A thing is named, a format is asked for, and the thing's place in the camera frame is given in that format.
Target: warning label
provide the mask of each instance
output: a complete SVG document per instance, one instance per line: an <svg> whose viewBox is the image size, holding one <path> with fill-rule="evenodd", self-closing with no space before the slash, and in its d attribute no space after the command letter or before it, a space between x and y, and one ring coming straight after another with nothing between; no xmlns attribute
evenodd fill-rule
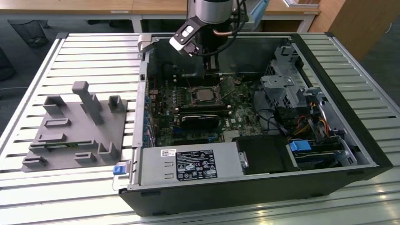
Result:
<svg viewBox="0 0 400 225"><path fill-rule="evenodd" d="M179 181L218 178L212 150L176 152L175 157Z"/></svg>

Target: wooden panel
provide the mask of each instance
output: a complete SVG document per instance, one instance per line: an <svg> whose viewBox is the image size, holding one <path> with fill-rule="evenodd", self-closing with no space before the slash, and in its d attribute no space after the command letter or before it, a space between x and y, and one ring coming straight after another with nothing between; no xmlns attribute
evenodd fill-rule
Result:
<svg viewBox="0 0 400 225"><path fill-rule="evenodd" d="M330 30L344 1L346 0L320 1L320 15L314 20L310 32L326 32Z"/></svg>
<svg viewBox="0 0 400 225"><path fill-rule="evenodd" d="M50 14L127 14L132 10L132 3L134 0L0 0L0 12Z"/></svg>
<svg viewBox="0 0 400 225"><path fill-rule="evenodd" d="M330 31L358 60L388 30L399 12L399 0L346 1Z"/></svg>
<svg viewBox="0 0 400 225"><path fill-rule="evenodd" d="M175 14L187 13L187 0L135 0L132 5L135 14ZM292 8L286 5L283 0L271 0L266 14L267 15L318 15L318 8Z"/></svg>
<svg viewBox="0 0 400 225"><path fill-rule="evenodd" d="M310 32L332 32L362 60L400 13L399 0L322 0Z"/></svg>

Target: slotted metal table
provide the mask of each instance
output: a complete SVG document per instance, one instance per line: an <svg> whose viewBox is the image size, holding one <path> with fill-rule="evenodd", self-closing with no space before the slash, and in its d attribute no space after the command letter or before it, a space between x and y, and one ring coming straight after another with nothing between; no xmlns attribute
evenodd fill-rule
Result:
<svg viewBox="0 0 400 225"><path fill-rule="evenodd" d="M22 161L46 114L46 96L72 94L87 81L99 100L128 100L122 161L131 159L140 69L139 34L70 34L58 38L0 138L0 224L364 224L400 222L400 109L339 43L302 35L395 168L330 196L235 208L140 217L118 196L112 166L24 173ZM306 70L315 86L314 72Z"/></svg>

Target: green circuit board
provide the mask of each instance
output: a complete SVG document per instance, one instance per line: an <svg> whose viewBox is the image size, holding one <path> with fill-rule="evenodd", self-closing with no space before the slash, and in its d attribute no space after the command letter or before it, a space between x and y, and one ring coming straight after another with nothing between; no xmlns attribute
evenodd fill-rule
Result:
<svg viewBox="0 0 400 225"><path fill-rule="evenodd" d="M226 142L224 132L238 131L240 136L263 134L263 127L252 110L252 83L242 82L236 76L228 76L216 86L176 87L174 83L166 83L155 97L154 118L156 126L156 146L172 146L179 142L208 143ZM194 90L215 90L219 100L196 101L192 98ZM212 130L184 131L176 125L174 109L178 105L194 104L230 105L231 113L220 118L219 125Z"/></svg>

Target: copper pipe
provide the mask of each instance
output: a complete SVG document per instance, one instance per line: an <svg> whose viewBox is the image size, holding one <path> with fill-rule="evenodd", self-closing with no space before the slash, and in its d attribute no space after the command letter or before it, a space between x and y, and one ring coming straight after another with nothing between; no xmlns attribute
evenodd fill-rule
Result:
<svg viewBox="0 0 400 225"><path fill-rule="evenodd" d="M214 32L214 34L216 35L216 36L230 36L230 35L232 35L232 31L228 31L228 32L219 32L218 30L212 30L212 32Z"/></svg>

